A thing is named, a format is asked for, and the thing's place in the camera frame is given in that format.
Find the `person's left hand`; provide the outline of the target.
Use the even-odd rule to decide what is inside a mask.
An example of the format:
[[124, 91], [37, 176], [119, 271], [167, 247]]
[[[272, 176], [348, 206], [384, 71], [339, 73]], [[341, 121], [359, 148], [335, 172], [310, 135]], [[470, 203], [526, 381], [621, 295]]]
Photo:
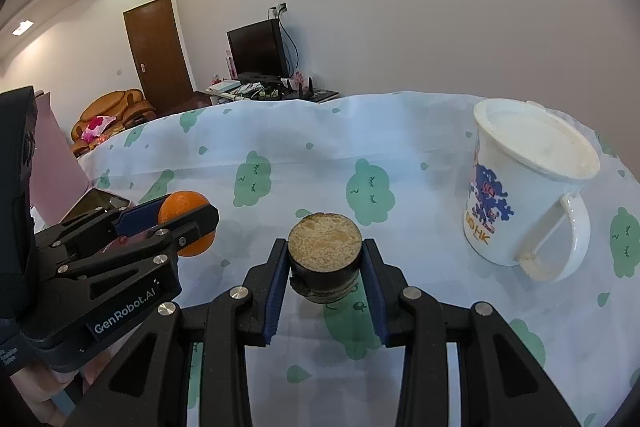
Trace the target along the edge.
[[35, 361], [13, 374], [11, 381], [40, 423], [63, 426], [67, 415], [54, 404], [53, 397], [64, 391], [78, 374], [82, 375], [82, 392], [86, 393], [117, 351], [115, 346], [109, 347], [82, 369], [72, 373], [55, 372], [42, 362]]

